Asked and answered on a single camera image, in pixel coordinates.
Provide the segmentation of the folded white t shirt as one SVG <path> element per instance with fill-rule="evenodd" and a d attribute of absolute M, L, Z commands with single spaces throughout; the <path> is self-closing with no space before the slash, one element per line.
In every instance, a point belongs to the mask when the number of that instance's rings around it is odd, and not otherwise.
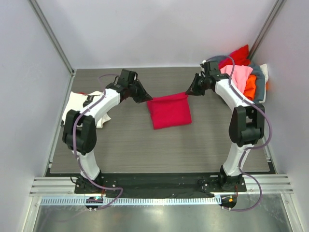
<path fill-rule="evenodd" d="M 69 100 L 65 107 L 65 110 L 62 115 L 61 126 L 63 127 L 66 120 L 66 115 L 69 110 L 80 111 L 88 104 L 92 103 L 95 100 L 98 100 L 101 96 L 102 92 L 94 91 L 92 93 L 86 94 L 83 92 L 75 93 L 70 92 Z"/>

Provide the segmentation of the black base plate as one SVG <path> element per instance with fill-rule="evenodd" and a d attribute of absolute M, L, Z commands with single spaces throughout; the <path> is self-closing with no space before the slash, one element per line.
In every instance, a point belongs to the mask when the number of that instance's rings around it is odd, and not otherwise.
<path fill-rule="evenodd" d="M 101 174 L 99 185 L 112 190 L 104 190 L 93 186 L 83 177 L 77 177 L 74 193 L 100 194 L 114 198 L 120 192 L 115 188 L 123 188 L 122 198 L 203 198 L 213 193 L 246 192 L 243 177 L 237 177 L 232 183 L 220 183 L 225 178 L 219 173 L 135 173 L 135 174 Z"/>

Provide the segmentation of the red t shirt in basket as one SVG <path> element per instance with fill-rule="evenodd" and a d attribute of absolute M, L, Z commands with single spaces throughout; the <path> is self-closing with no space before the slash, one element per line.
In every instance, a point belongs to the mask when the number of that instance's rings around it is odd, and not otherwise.
<path fill-rule="evenodd" d="M 251 61 L 248 59 L 249 56 L 249 45 L 245 45 L 238 50 L 233 51 L 229 56 L 234 60 L 235 65 L 248 66 Z M 232 60 L 230 58 L 224 58 L 219 62 L 219 68 L 223 68 L 226 65 L 232 65 Z"/>

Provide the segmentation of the aluminium frame post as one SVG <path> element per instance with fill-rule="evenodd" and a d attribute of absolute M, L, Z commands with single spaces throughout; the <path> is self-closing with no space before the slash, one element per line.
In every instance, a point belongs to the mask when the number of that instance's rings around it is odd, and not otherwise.
<path fill-rule="evenodd" d="M 45 17 L 41 7 L 39 6 L 38 2 L 36 0 L 28 0 L 28 3 L 32 7 L 35 15 L 37 16 L 38 20 L 40 21 L 43 29 L 45 30 L 48 38 L 50 39 L 52 45 L 56 49 L 59 57 L 61 58 L 62 62 L 64 63 L 66 69 L 69 71 L 70 75 L 73 76 L 75 71 L 72 65 L 70 64 L 67 56 L 65 55 L 65 52 L 63 51 L 58 39 L 56 38 L 56 35 L 54 34 L 47 18 Z"/>
<path fill-rule="evenodd" d="M 261 43 L 267 36 L 267 33 L 271 29 L 273 23 L 275 22 L 277 16 L 279 15 L 280 11 L 282 10 L 283 6 L 285 5 L 286 0 L 276 0 L 271 11 L 269 12 L 268 16 L 266 17 L 263 26 L 261 27 L 248 55 L 248 59 L 252 60 L 254 55 L 256 54 L 258 48 L 260 47 Z"/>

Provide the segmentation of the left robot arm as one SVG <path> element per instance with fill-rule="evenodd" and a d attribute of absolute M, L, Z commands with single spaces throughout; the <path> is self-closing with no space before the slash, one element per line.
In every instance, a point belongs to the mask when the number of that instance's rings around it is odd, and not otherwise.
<path fill-rule="evenodd" d="M 62 141 L 72 151 L 80 168 L 80 177 L 75 181 L 78 191 L 97 193 L 100 190 L 123 190 L 121 187 L 104 186 L 94 148 L 97 143 L 98 121 L 127 98 L 132 98 L 136 103 L 152 99 L 140 82 L 138 74 L 122 69 L 120 75 L 105 87 L 97 100 L 80 110 L 71 109 L 67 112 Z"/>

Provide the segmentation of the white cloth in basket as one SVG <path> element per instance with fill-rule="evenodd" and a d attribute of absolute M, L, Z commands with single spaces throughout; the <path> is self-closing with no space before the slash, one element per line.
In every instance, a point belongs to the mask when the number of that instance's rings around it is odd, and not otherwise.
<path fill-rule="evenodd" d="M 261 69 L 263 75 L 265 76 L 265 83 L 267 83 L 268 80 L 269 80 L 267 64 L 266 64 L 266 63 L 265 63 L 265 64 L 262 64 L 262 65 L 260 65 L 259 67 L 260 67 L 260 69 Z"/>

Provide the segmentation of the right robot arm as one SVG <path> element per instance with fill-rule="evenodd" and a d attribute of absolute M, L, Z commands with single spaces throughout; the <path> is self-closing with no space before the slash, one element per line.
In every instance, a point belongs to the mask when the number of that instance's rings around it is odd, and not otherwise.
<path fill-rule="evenodd" d="M 217 179 L 205 181 L 202 189 L 210 192 L 235 191 L 242 184 L 242 167 L 248 153 L 264 136 L 265 109 L 248 100 L 233 84 L 230 74 L 221 73 L 216 61 L 203 61 L 201 71 L 195 74 L 186 94 L 203 96 L 211 89 L 227 104 L 232 112 L 228 129 L 231 148 L 221 166 Z"/>

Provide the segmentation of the pink t shirt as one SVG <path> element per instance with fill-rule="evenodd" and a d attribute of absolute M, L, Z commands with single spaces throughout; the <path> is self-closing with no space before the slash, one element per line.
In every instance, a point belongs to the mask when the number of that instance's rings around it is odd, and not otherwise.
<path fill-rule="evenodd" d="M 221 73 L 226 73 L 231 76 L 231 79 L 237 89 L 243 93 L 246 88 L 247 80 L 253 71 L 253 68 L 244 65 L 235 65 L 232 73 L 233 65 L 226 65 L 220 69 Z"/>

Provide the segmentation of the left aluminium frame post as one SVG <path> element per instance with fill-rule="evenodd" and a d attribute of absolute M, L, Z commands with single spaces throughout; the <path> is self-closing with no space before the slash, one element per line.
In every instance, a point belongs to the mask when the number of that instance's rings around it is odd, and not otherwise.
<path fill-rule="evenodd" d="M 70 64 L 67 56 L 65 55 L 65 52 L 63 51 L 58 39 L 56 38 L 56 35 L 54 34 L 47 18 L 45 17 L 41 7 L 39 6 L 38 2 L 36 0 L 28 0 L 28 3 L 32 7 L 35 15 L 37 16 L 38 20 L 40 21 L 43 29 L 45 30 L 48 38 L 50 39 L 52 45 L 56 49 L 59 57 L 61 58 L 62 62 L 64 63 L 66 69 L 69 71 L 70 75 L 73 76 L 75 71 L 72 65 Z"/>

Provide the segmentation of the blue laundry basket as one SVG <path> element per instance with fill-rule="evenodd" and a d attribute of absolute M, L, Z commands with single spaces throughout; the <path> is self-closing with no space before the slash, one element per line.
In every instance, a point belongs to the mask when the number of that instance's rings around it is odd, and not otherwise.
<path fill-rule="evenodd" d="M 224 58 L 227 58 L 227 57 L 226 56 L 215 56 L 215 57 L 210 58 L 210 60 L 220 62 Z M 228 58 L 230 58 L 232 60 L 232 63 L 233 63 L 232 64 L 233 65 L 232 73 L 233 73 L 234 66 L 235 66 L 234 60 L 231 57 L 228 57 Z M 256 76 L 256 82 L 255 82 L 256 91 L 255 91 L 255 97 L 254 97 L 253 102 L 264 103 L 265 100 L 266 100 L 266 90 L 267 90 L 267 83 L 265 83 L 265 76 L 263 75 L 259 65 L 251 62 L 248 66 L 253 68 L 253 71 L 250 75 Z"/>

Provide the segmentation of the right aluminium frame post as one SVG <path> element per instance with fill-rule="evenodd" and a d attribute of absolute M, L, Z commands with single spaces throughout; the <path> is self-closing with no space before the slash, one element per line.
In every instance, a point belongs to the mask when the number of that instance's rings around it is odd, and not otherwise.
<path fill-rule="evenodd" d="M 256 54 L 258 48 L 260 47 L 261 43 L 267 36 L 267 33 L 271 29 L 273 23 L 275 22 L 277 16 L 279 15 L 280 11 L 282 10 L 283 6 L 285 5 L 286 0 L 276 0 L 271 11 L 269 12 L 268 16 L 266 17 L 263 26 L 261 27 L 248 55 L 248 59 L 252 60 L 254 55 Z"/>

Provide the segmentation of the orange t shirt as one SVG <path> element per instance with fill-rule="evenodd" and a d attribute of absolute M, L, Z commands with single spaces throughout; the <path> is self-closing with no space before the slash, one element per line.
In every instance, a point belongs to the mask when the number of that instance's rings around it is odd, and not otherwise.
<path fill-rule="evenodd" d="M 243 93 L 243 95 L 251 101 L 253 101 L 255 97 L 255 91 L 256 91 L 255 82 L 256 82 L 256 76 L 250 75 L 247 79 L 246 87 Z"/>

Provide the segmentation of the crimson t shirt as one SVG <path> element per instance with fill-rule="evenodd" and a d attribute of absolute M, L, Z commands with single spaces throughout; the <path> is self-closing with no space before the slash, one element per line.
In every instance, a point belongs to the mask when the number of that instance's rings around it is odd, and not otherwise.
<path fill-rule="evenodd" d="M 187 94 L 181 92 L 147 101 L 153 129 L 191 124 L 192 116 L 188 98 Z"/>

